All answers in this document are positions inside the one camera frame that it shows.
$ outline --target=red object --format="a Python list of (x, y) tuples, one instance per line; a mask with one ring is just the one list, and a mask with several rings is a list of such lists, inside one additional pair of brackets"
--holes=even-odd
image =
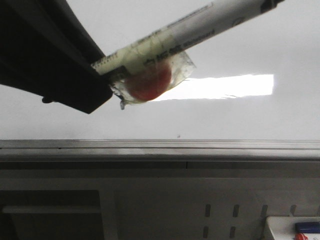
[(171, 67), (164, 61), (149, 66), (142, 73), (125, 80), (129, 94), (140, 101), (150, 101), (163, 94), (171, 82)]
[(297, 233), (295, 235), (295, 240), (308, 240), (308, 237), (303, 233)]

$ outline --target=white marker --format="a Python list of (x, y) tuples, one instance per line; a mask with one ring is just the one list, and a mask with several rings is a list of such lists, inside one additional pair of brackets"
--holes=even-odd
[(104, 75), (120, 67), (130, 75), (238, 24), (274, 9), (283, 0), (215, 0), (151, 35), (103, 57), (92, 67)]

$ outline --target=vertical slot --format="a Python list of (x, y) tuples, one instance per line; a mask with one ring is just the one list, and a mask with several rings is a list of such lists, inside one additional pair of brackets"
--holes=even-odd
[(234, 205), (234, 207), (233, 207), (233, 214), (232, 214), (232, 216), (234, 217), (234, 218), (237, 218), (238, 216), (239, 216), (239, 208), (240, 208), (240, 205)]
[(235, 236), (236, 236), (236, 227), (235, 227), (235, 226), (232, 226), (232, 227), (230, 228), (229, 238), (230, 238), (230, 239), (234, 239)]
[(210, 213), (211, 212), (211, 205), (210, 204), (207, 204), (205, 205), (205, 213), (204, 213), (204, 216), (206, 218), (209, 218), (210, 217)]
[(295, 216), (295, 212), (296, 212), (296, 209), (297, 209), (297, 205), (292, 205), (290, 207), (290, 216)]
[(261, 218), (265, 218), (267, 216), (267, 211), (268, 211), (268, 205), (263, 205), (261, 209)]
[(208, 226), (205, 226), (203, 228), (203, 238), (204, 239), (207, 239), (208, 238), (208, 235), (209, 235), (209, 227)]

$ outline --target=metal ledge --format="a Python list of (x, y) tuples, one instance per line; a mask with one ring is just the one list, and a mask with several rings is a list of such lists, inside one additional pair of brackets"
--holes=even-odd
[(318, 161), (320, 141), (287, 140), (0, 140), (0, 162)]

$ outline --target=black object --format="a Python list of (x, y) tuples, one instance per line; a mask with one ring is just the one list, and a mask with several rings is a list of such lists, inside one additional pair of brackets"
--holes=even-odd
[(283, 2), (284, 0), (265, 0), (264, 3), (261, 5), (261, 13), (266, 13), (271, 9), (275, 8), (278, 3)]
[(91, 113), (112, 91), (104, 57), (66, 0), (0, 0), (0, 84)]

